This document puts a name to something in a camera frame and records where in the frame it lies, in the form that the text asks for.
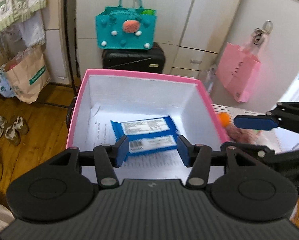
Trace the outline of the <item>striped pink table cloth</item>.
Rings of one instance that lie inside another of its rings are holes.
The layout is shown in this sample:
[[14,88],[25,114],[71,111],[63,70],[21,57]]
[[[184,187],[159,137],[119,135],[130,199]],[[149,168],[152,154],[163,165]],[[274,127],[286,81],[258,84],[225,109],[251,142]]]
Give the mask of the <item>striped pink table cloth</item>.
[[299,133],[278,127],[277,120],[261,113],[213,105],[213,109],[228,137],[234,142],[263,145],[276,153],[299,150]]

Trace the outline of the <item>blue wet wipes pack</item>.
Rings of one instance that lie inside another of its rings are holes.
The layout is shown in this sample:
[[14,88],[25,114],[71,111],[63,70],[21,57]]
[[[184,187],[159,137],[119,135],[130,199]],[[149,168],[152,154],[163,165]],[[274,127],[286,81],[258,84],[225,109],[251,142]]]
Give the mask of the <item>blue wet wipes pack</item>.
[[170,151],[177,148],[178,129],[170,116],[111,122],[116,139],[127,136],[131,157]]

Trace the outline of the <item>pink storage box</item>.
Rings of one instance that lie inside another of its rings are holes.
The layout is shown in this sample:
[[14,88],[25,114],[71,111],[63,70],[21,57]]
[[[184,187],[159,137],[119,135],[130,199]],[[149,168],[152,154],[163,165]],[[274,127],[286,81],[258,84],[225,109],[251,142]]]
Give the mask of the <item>pink storage box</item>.
[[199,80],[171,75],[89,69],[73,108],[67,146],[90,151],[115,143],[112,122],[170,116],[192,144],[218,150],[228,140]]

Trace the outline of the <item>pink paper gift bag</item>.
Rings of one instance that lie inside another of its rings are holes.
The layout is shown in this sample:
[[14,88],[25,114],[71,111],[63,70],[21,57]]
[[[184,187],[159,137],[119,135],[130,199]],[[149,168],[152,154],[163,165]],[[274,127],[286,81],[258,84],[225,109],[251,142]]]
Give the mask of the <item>pink paper gift bag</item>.
[[258,56],[244,47],[227,43],[216,70],[223,87],[237,102],[248,102],[261,68]]

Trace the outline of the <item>black suitcase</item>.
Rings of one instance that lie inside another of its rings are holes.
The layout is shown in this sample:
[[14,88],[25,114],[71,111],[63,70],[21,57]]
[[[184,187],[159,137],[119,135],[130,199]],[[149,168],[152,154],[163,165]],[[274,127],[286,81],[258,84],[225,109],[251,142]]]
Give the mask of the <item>black suitcase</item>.
[[156,42],[150,50],[107,49],[102,53],[104,69],[162,74],[165,61],[164,51]]

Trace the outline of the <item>pair of sandals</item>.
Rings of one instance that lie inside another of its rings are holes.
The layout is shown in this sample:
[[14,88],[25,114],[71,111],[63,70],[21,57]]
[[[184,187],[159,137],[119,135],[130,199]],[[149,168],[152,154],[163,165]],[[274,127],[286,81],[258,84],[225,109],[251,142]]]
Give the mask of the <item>pair of sandals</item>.
[[22,116],[13,116],[10,121],[0,115],[0,138],[5,137],[12,145],[20,144],[20,135],[26,135],[29,127]]

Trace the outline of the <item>brown paper shopping bag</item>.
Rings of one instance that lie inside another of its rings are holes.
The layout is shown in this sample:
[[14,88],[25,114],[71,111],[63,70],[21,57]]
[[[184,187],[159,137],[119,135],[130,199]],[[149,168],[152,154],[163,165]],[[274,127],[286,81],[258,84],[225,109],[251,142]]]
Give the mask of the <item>brown paper shopping bag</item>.
[[38,99],[51,80],[41,45],[19,52],[5,64],[4,71],[16,97],[28,104]]

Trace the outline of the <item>teal felt handbag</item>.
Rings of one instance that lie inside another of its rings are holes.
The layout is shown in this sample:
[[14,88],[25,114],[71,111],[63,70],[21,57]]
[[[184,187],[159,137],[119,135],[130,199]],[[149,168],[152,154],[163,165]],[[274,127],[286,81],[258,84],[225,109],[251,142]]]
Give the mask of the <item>teal felt handbag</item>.
[[150,50],[154,44],[156,10],[143,7],[125,8],[122,0],[118,6],[105,7],[95,17],[97,45],[101,49]]

